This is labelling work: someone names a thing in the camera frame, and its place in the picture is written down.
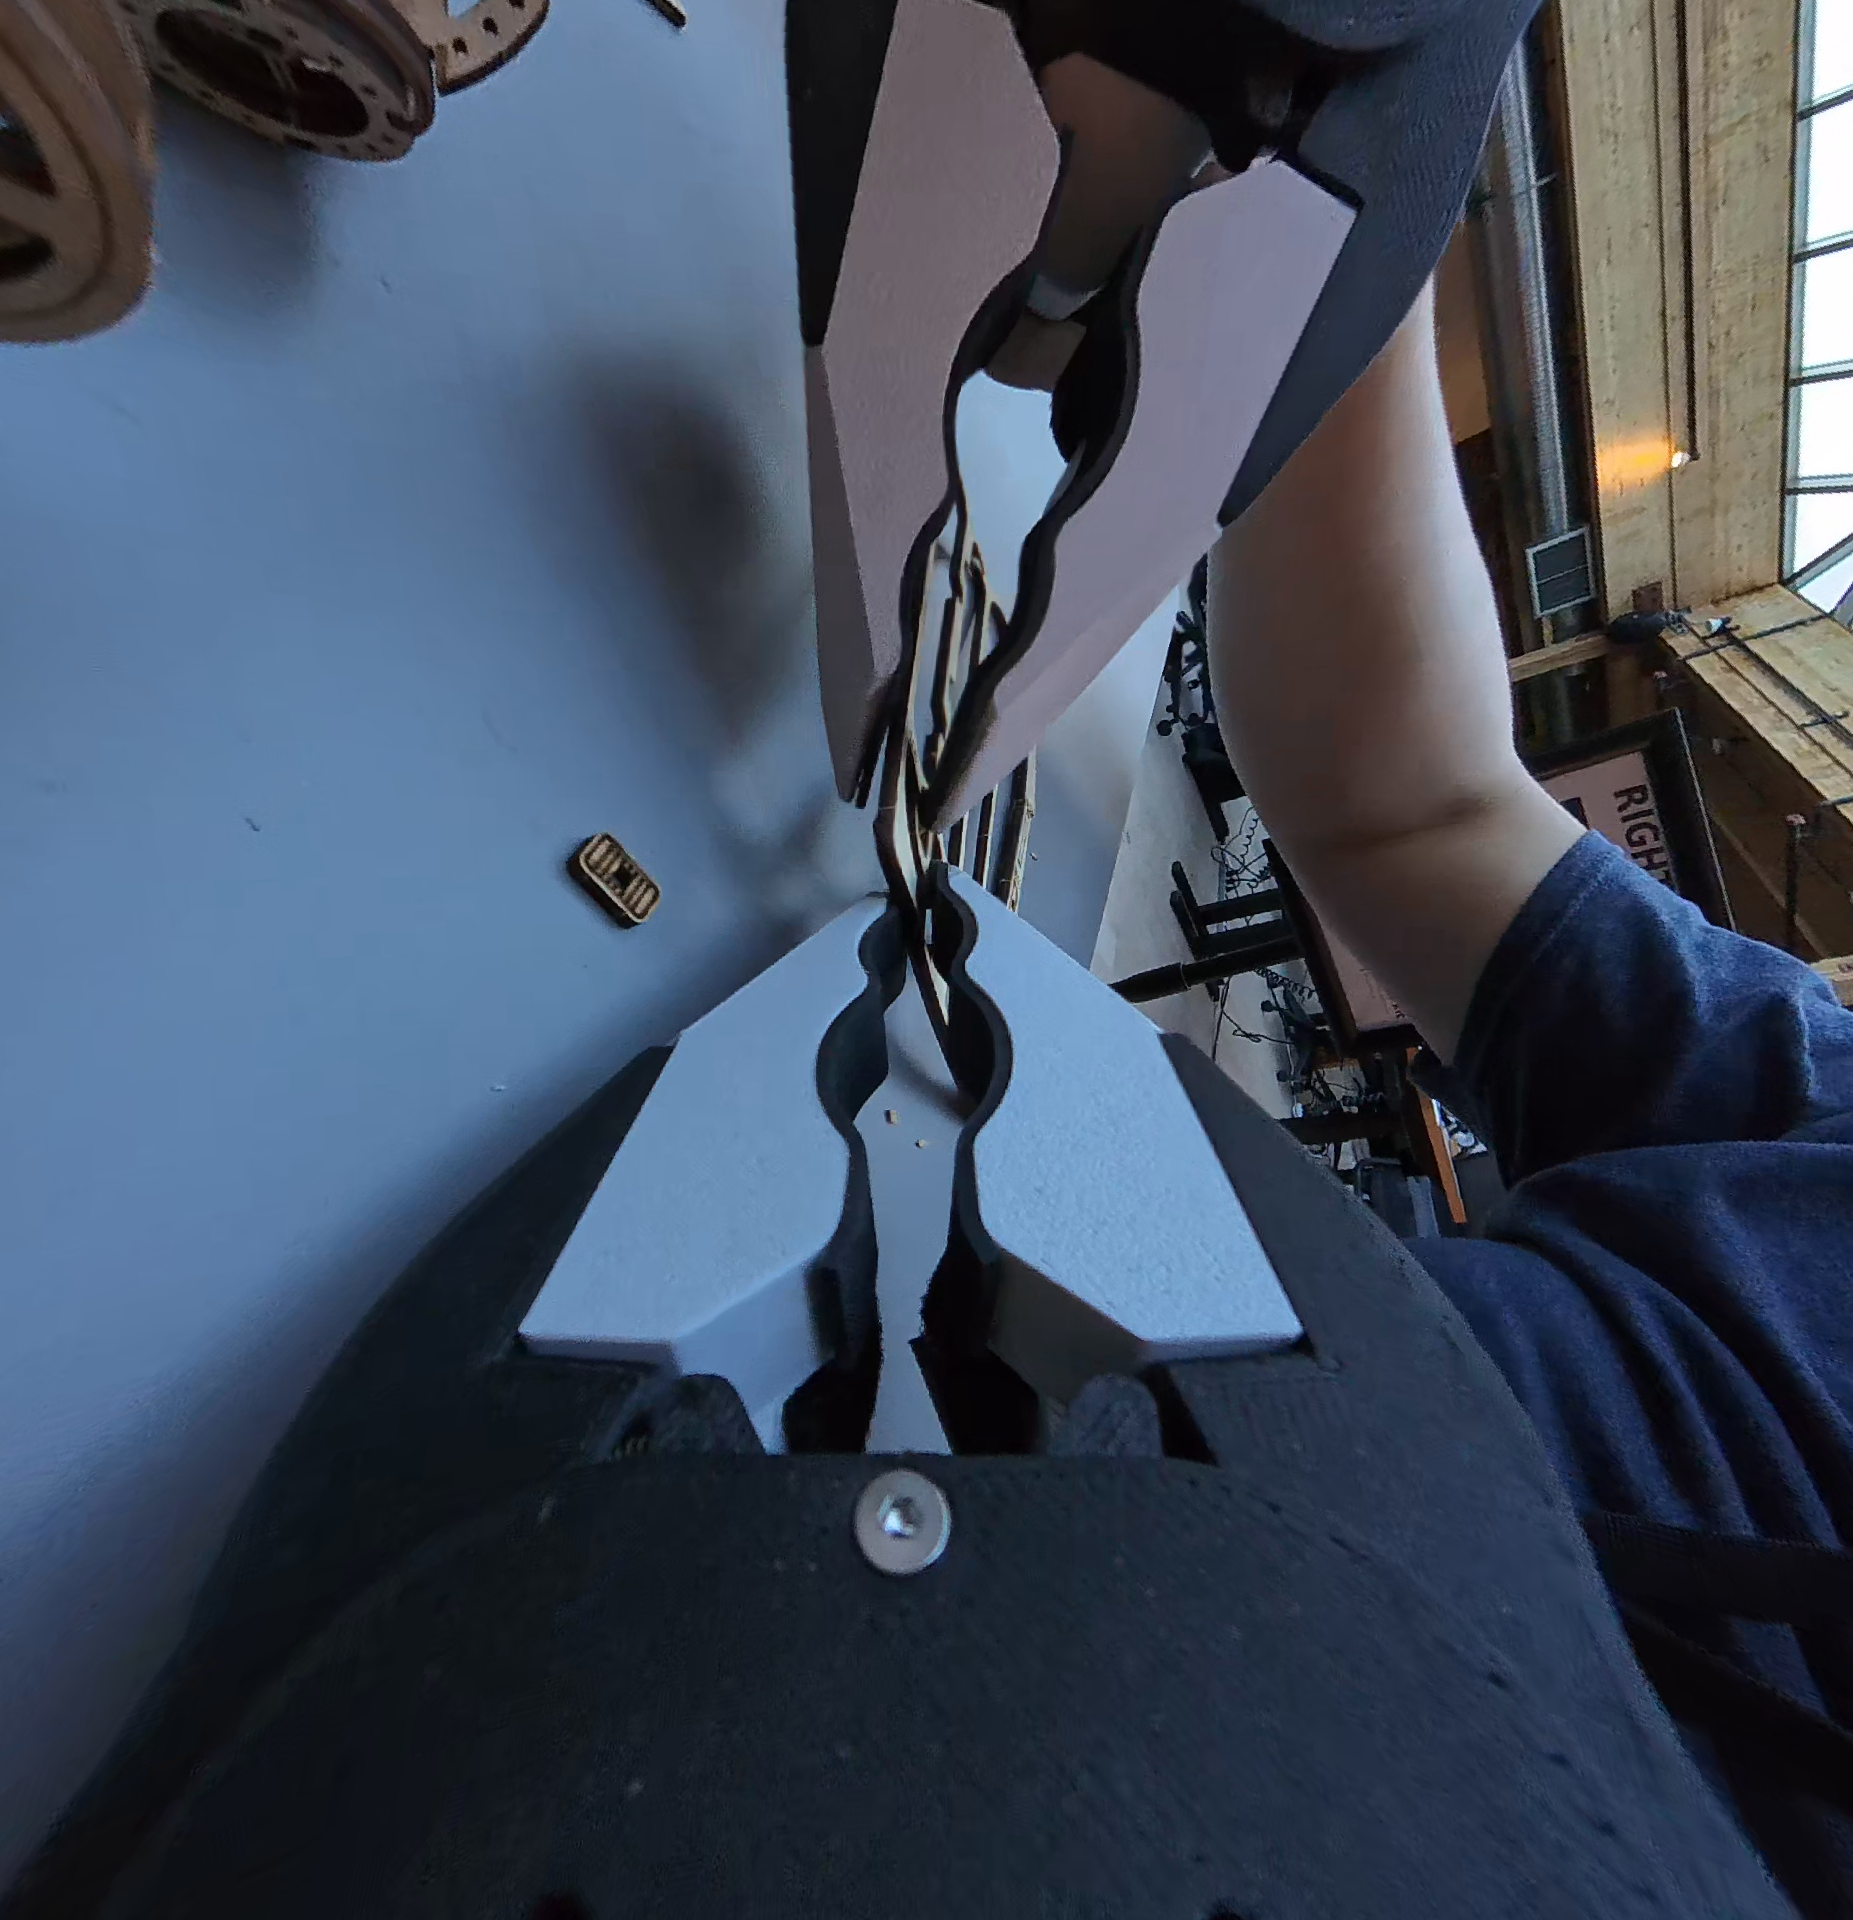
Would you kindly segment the wall vent grille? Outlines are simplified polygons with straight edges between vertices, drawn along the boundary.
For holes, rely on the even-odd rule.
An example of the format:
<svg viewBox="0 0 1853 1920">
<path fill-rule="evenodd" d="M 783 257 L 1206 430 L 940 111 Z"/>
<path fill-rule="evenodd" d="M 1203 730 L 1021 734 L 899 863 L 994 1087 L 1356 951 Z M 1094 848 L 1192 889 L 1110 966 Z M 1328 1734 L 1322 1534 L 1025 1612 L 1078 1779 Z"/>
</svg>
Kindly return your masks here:
<svg viewBox="0 0 1853 1920">
<path fill-rule="evenodd" d="M 1555 619 L 1597 600 L 1593 529 L 1571 525 L 1523 550 L 1536 619 Z"/>
</svg>

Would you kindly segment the wooden model frame part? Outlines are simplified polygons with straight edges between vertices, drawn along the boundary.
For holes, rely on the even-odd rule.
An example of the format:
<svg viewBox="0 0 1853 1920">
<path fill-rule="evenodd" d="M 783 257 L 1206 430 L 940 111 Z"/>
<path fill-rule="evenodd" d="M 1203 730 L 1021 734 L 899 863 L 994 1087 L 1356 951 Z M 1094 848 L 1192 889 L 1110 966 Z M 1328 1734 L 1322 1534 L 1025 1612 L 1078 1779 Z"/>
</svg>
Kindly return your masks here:
<svg viewBox="0 0 1853 1920">
<path fill-rule="evenodd" d="M 967 507 L 952 507 L 925 538 L 925 571 L 902 591 L 904 642 L 877 780 L 875 839 L 901 916 L 913 983 L 943 1059 L 980 1129 L 1006 1101 L 1012 1015 L 1048 971 L 1047 942 L 1018 918 L 1035 813 L 1035 756 L 986 776 L 976 801 L 957 783 L 956 751 L 980 722 L 986 673 L 1006 641 L 1006 615 Z"/>
</svg>

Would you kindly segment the large window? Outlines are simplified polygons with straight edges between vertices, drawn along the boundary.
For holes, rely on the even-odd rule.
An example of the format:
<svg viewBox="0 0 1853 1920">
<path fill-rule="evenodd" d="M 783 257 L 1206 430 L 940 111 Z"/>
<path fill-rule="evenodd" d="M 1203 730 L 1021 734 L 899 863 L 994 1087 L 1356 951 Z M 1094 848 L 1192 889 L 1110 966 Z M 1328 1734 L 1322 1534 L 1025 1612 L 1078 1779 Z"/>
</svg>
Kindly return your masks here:
<svg viewBox="0 0 1853 1920">
<path fill-rule="evenodd" d="M 1853 3 L 1799 9 L 1783 583 L 1853 632 Z"/>
</svg>

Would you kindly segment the wooden model gear wheel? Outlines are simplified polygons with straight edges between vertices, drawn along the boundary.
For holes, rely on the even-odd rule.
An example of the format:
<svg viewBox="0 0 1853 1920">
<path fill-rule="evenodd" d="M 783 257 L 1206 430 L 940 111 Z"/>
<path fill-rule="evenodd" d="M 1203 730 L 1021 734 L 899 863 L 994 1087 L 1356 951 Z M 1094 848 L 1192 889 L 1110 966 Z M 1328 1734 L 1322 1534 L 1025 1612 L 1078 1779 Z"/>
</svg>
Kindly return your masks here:
<svg viewBox="0 0 1853 1920">
<path fill-rule="evenodd" d="M 150 70 L 272 144 L 396 161 L 431 127 L 426 44 L 380 3 L 127 3 Z"/>
</svg>

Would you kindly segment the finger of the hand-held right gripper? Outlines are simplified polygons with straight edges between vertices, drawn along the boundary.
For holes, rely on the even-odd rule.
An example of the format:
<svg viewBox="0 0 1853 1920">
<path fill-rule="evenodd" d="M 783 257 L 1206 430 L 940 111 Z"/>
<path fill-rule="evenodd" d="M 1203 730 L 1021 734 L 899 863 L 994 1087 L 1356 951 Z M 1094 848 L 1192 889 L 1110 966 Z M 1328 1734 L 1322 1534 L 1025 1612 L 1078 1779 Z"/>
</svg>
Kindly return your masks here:
<svg viewBox="0 0 1853 1920">
<path fill-rule="evenodd" d="M 799 329 L 826 739 L 866 803 L 953 505 L 952 406 L 1025 294 L 1062 140 L 1026 5 L 799 6 Z"/>
<path fill-rule="evenodd" d="M 1325 185 L 1261 159 L 1140 228 L 1055 388 L 1068 467 L 920 803 L 932 828 L 1006 780 L 1213 543 L 1352 225 Z"/>
</svg>

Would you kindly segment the black metal stand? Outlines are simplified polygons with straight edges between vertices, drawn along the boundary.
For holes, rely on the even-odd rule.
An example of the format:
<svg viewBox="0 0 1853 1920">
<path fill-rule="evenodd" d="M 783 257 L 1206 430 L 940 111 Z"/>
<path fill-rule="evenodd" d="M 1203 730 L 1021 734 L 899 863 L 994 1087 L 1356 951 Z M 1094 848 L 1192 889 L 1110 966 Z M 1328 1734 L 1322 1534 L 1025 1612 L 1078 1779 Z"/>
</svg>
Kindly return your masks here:
<svg viewBox="0 0 1853 1920">
<path fill-rule="evenodd" d="M 1140 983 L 1139 1008 L 1159 1026 L 1194 1031 L 1203 1015 L 1247 1019 L 1269 973 L 1308 980 L 1298 925 L 1257 844 L 1192 852 L 1129 844 L 1114 867 L 1093 971 Z"/>
</svg>

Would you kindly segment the large wooden model wheel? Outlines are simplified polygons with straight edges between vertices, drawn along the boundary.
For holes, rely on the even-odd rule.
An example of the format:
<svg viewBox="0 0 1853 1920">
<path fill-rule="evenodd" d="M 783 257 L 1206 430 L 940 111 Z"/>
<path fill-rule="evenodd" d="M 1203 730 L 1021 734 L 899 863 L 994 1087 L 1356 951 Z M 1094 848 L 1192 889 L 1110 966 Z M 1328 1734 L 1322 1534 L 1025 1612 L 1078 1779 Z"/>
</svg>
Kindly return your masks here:
<svg viewBox="0 0 1853 1920">
<path fill-rule="evenodd" d="M 147 294 L 152 93 L 107 3 L 0 3 L 0 343 L 86 338 Z"/>
</svg>

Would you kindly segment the black framed sign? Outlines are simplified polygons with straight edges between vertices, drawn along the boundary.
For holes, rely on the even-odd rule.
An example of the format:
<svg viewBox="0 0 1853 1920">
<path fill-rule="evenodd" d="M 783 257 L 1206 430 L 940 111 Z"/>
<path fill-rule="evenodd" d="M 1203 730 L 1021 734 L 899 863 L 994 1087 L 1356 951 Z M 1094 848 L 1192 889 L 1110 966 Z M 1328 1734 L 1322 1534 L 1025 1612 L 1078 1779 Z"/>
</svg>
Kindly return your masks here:
<svg viewBox="0 0 1853 1920">
<path fill-rule="evenodd" d="M 1528 760 L 1536 781 L 1712 925 L 1736 929 L 1714 828 L 1676 709 Z"/>
</svg>

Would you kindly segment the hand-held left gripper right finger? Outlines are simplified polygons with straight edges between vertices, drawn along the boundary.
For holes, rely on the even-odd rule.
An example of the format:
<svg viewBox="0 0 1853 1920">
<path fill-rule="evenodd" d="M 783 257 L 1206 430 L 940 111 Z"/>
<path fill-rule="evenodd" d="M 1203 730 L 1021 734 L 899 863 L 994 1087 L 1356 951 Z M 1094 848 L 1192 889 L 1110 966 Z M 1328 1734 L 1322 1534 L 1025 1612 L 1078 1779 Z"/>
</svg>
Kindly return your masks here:
<svg viewBox="0 0 1853 1920">
<path fill-rule="evenodd" d="M 974 1111 L 920 1373 L 953 1452 L 1042 1452 L 1096 1379 L 1296 1353 L 1165 1032 L 963 872 L 925 880 Z"/>
</svg>

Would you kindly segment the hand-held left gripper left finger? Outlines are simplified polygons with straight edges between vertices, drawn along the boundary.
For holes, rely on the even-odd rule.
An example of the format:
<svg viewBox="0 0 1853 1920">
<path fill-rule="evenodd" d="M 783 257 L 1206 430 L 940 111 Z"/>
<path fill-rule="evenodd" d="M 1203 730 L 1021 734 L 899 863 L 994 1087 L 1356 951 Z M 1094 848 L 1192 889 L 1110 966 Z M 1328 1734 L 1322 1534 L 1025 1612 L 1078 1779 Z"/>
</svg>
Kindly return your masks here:
<svg viewBox="0 0 1853 1920">
<path fill-rule="evenodd" d="M 904 968 L 901 913 L 869 897 L 692 1023 L 522 1341 L 725 1379 L 770 1452 L 859 1452 L 880 1373 L 859 1116 Z"/>
</svg>

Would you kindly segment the small wooden slotted tile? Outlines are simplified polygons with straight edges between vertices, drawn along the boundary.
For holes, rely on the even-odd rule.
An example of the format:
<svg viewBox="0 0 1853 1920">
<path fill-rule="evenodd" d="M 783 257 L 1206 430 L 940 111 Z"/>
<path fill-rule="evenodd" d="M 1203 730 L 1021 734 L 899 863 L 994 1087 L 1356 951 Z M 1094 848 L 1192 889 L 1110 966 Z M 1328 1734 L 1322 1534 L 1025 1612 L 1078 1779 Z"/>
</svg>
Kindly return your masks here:
<svg viewBox="0 0 1853 1920">
<path fill-rule="evenodd" d="M 663 898 L 661 883 L 611 833 L 576 846 L 566 870 L 622 926 L 646 925 Z"/>
</svg>

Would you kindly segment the silver air duct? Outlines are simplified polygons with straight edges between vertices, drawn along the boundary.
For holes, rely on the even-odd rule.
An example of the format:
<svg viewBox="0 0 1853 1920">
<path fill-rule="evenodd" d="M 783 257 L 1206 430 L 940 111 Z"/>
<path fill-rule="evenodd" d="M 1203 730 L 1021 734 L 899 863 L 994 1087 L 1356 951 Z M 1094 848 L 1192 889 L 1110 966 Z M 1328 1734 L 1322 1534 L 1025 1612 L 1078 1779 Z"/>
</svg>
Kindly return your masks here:
<svg viewBox="0 0 1853 1920">
<path fill-rule="evenodd" d="M 1573 633 L 1592 604 L 1536 619 L 1523 563 L 1528 545 L 1593 524 L 1565 164 L 1542 80 L 1530 28 L 1494 101 L 1469 214 L 1514 604 L 1532 632 Z"/>
</svg>

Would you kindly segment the person's blue shirt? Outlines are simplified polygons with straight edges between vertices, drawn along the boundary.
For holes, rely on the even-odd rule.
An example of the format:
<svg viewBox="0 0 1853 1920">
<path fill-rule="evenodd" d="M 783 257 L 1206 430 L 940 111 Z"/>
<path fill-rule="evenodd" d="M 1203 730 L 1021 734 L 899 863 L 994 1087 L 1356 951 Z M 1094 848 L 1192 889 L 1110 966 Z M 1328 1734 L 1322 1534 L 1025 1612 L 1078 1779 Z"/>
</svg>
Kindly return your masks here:
<svg viewBox="0 0 1853 1920">
<path fill-rule="evenodd" d="M 1853 1014 L 1587 833 L 1456 1068 L 1510 1199 L 1422 1247 L 1802 1915 L 1853 1915 Z"/>
</svg>

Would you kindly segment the person's right forearm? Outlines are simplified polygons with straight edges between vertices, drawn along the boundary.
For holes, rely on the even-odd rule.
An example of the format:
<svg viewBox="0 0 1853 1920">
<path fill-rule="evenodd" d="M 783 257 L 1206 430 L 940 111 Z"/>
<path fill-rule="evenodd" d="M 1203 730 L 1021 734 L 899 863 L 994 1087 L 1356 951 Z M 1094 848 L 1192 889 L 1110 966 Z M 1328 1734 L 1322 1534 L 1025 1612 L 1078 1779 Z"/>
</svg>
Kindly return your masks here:
<svg viewBox="0 0 1853 1920">
<path fill-rule="evenodd" d="M 1454 1063 L 1491 953 L 1584 829 L 1515 752 L 1435 281 L 1217 543 L 1210 662 L 1226 754 L 1299 889 Z"/>
</svg>

